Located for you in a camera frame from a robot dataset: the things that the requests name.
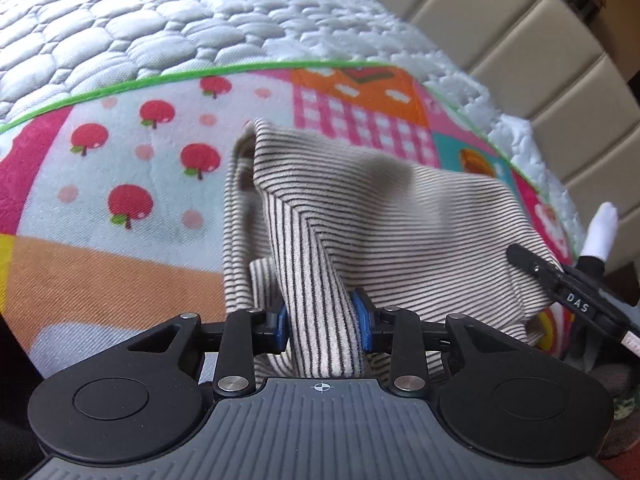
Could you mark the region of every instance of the yellow patch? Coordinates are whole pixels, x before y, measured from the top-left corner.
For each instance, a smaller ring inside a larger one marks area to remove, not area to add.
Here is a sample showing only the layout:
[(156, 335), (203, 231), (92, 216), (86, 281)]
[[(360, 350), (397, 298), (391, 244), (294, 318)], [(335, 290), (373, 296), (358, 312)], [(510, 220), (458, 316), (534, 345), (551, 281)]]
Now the yellow patch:
[(11, 266), (11, 255), (14, 250), (15, 237), (0, 234), (0, 314), (4, 313), (4, 299), (6, 298), (6, 287), (9, 281), (9, 267)]

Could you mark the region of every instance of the pink dot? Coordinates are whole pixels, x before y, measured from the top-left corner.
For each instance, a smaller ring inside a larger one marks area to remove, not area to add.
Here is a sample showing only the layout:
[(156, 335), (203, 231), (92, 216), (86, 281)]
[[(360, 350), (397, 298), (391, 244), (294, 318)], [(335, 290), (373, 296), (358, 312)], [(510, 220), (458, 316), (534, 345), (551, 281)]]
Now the pink dot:
[(255, 89), (255, 94), (263, 99), (268, 99), (271, 97), (271, 90), (268, 88), (257, 88)]
[(65, 204), (71, 204), (76, 198), (78, 198), (78, 188), (73, 184), (63, 186), (58, 191), (58, 199)]
[(218, 122), (218, 119), (214, 114), (202, 114), (200, 116), (200, 124), (202, 126), (213, 126)]
[(116, 104), (118, 104), (118, 99), (116, 97), (105, 97), (102, 101), (102, 107), (103, 108), (107, 108), (107, 110), (110, 110), (111, 108), (113, 108)]
[(182, 224), (187, 229), (200, 229), (204, 225), (204, 218), (199, 211), (189, 209), (182, 213)]
[(140, 144), (139, 146), (136, 146), (134, 152), (136, 153), (136, 157), (140, 160), (151, 160), (156, 154), (154, 147), (151, 144)]

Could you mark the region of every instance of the brown patch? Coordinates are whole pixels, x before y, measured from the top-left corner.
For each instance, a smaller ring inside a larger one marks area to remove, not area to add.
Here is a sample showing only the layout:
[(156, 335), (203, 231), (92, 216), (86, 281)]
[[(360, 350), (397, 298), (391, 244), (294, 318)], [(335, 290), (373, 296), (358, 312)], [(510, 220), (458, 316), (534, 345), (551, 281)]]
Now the brown patch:
[(15, 237), (4, 318), (24, 349), (55, 323), (143, 329), (181, 312), (223, 320), (222, 274)]

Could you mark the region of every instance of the upholstered headboard panel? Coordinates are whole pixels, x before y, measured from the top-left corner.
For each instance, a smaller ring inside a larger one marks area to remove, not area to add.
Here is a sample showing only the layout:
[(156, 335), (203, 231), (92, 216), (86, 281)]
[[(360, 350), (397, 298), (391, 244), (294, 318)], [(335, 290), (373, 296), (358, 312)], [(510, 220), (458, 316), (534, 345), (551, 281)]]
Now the upholstered headboard panel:
[(583, 221), (610, 200), (622, 216), (611, 269), (640, 256), (640, 108), (590, 31), (560, 0), (379, 0), (423, 30), (531, 120)]

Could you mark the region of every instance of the striped garment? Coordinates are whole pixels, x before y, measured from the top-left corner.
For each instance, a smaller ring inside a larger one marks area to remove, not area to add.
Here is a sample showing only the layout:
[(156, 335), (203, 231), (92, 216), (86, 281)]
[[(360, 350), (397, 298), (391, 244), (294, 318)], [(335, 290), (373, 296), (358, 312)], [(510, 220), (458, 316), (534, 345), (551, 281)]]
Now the striped garment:
[[(558, 264), (512, 192), (487, 176), (407, 164), (317, 134), (248, 123), (225, 185), (228, 312), (283, 301), (287, 351), (256, 374), (382, 380), (389, 356), (365, 355), (349, 291), (428, 321), (451, 312), (532, 342), (548, 304), (511, 267), (519, 243)], [(430, 370), (440, 365), (428, 355)]]

